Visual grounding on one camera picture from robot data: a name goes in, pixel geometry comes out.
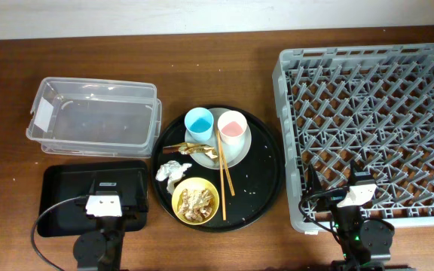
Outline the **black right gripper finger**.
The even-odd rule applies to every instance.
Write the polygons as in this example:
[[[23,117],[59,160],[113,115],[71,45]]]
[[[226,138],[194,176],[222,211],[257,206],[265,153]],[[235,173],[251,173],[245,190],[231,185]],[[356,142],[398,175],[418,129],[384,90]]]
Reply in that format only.
[[[307,194],[313,195],[322,191],[322,185],[317,174],[317,171],[311,163],[307,168]]]
[[[350,161],[350,181],[371,180],[371,174],[362,169],[355,160]]]

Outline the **white napkin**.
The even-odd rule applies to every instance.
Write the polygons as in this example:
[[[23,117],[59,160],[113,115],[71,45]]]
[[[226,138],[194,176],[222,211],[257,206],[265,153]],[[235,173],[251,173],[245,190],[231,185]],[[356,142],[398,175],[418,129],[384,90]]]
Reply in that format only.
[[[167,180],[167,192],[173,194],[175,190],[175,183],[180,181],[185,172],[192,167],[191,163],[180,164],[175,160],[170,160],[169,162],[160,166],[156,173],[157,181]]]

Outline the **gold brown foil wrapper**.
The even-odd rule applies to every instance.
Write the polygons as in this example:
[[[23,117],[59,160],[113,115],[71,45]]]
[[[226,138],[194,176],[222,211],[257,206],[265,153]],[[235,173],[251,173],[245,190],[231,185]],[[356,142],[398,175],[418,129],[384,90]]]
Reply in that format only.
[[[164,154],[180,153],[184,155],[205,154],[214,163],[219,159],[218,151],[210,146],[201,143],[183,142],[176,145],[163,147]]]

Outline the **yellow bowl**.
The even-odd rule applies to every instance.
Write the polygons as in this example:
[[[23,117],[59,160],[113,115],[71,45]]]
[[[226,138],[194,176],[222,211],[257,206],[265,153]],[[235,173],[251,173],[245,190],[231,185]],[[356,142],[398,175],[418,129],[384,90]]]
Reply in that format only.
[[[212,193],[212,195],[214,197],[214,202],[212,204],[213,211],[212,211],[212,214],[210,215],[209,218],[207,218],[206,220],[204,220],[203,222],[200,222],[200,223],[192,223],[192,222],[186,221],[185,218],[178,213],[178,209],[179,209],[180,205],[182,204],[182,191],[184,189],[189,189],[189,190],[208,189],[208,190],[210,190],[210,192]],[[184,181],[181,181],[176,186],[176,188],[173,192],[173,196],[172,196],[173,212],[177,216],[177,218],[180,221],[184,222],[185,224],[201,225],[201,224],[205,224],[206,222],[209,222],[215,216],[217,211],[219,210],[219,206],[220,206],[220,197],[219,197],[218,191],[216,190],[215,186],[210,181],[207,181],[204,178],[187,178]]]

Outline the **food scraps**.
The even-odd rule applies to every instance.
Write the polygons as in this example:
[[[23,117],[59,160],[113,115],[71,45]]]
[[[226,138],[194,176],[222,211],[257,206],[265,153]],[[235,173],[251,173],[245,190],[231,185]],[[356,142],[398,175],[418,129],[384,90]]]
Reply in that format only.
[[[182,191],[182,204],[178,213],[186,221],[200,223],[210,217],[213,211],[212,204],[214,197],[210,190],[189,190]]]

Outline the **blue cup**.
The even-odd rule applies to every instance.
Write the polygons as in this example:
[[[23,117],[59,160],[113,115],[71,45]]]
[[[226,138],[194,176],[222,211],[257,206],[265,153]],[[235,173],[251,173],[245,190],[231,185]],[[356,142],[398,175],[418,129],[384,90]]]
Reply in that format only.
[[[212,136],[214,117],[209,109],[197,107],[187,112],[185,128],[197,142],[205,142]]]

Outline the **pink cup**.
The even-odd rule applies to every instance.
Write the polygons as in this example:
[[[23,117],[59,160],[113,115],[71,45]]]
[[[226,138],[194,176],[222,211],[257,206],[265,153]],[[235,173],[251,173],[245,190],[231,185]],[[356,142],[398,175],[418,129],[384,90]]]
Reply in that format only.
[[[239,111],[226,111],[219,117],[217,127],[224,143],[237,145],[247,129],[247,120]]]

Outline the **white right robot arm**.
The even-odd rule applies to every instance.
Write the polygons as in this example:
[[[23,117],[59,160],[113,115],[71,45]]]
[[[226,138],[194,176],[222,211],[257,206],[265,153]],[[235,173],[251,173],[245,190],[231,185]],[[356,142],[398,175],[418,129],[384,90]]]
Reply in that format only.
[[[350,162],[350,176],[343,187],[324,189],[317,171],[312,165],[307,170],[308,189],[298,205],[306,219],[310,216],[303,210],[306,202],[316,203],[319,212],[330,212],[330,227],[314,219],[312,223],[330,232],[343,252],[343,260],[335,260],[330,270],[384,270],[390,260],[390,247],[395,233],[394,226],[380,218],[367,218],[361,214],[361,206],[371,201],[377,189],[372,174]]]

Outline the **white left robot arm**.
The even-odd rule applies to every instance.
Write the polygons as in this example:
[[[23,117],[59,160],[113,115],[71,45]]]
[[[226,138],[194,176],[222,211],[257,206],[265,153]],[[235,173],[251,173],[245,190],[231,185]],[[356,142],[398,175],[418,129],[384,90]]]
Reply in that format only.
[[[105,172],[94,178],[84,210],[95,221],[95,229],[80,235],[74,244],[77,269],[119,270],[125,233],[142,230],[147,222],[145,172]]]

